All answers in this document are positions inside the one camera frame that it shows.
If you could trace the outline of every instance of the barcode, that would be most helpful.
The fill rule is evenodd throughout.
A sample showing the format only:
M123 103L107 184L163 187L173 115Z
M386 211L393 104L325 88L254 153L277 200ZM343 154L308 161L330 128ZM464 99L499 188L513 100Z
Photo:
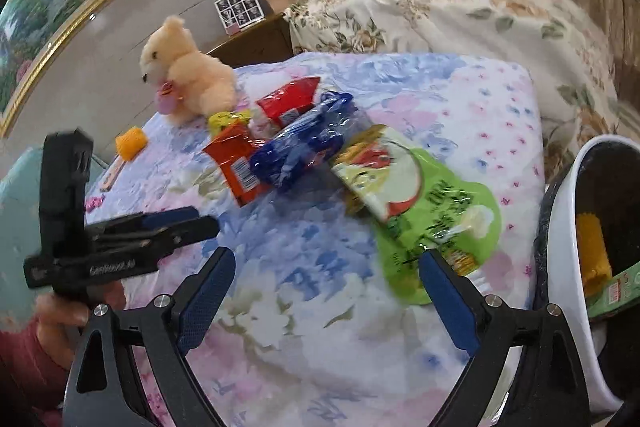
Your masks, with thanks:
M298 110L295 107L292 107L291 109L285 111L280 115L280 123L283 127L286 127L299 116L300 113L298 112Z
M231 170L234 172L234 176L242 187L243 192L249 192L249 190L253 190L260 185L260 180L251 172L249 162L244 156L231 164Z
M609 293L609 304L616 303L620 300L620 282L615 281L609 286L607 291Z

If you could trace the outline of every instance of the teal chair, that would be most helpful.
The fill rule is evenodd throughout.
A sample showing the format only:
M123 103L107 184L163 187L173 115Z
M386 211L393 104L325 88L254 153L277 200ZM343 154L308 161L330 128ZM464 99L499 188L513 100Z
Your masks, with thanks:
M42 149L28 148L0 181L0 330L17 330L33 314L36 293L27 288L22 263L40 249L41 163ZM87 189L105 168L93 158Z

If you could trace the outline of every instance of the bear's ear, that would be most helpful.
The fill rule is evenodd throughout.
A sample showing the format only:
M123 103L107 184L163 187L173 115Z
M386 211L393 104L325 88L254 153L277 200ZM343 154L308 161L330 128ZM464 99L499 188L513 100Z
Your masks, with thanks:
M184 20L177 15L169 15L162 26L169 31L182 31L184 29Z

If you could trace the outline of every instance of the blue plastic package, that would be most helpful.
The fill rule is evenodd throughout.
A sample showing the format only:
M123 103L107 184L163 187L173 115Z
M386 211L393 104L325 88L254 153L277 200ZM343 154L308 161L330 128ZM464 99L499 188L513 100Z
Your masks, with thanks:
M260 181L284 192L309 166L327 161L351 136L369 126L362 111L353 104L353 95L327 91L316 107L287 125L251 156L251 170Z

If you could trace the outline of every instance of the photo grid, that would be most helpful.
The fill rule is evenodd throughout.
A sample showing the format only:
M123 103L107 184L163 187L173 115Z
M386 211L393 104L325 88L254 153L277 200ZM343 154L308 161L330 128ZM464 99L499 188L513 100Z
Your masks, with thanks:
M242 29L264 19L258 0L218 0L216 9L225 28L237 23Z

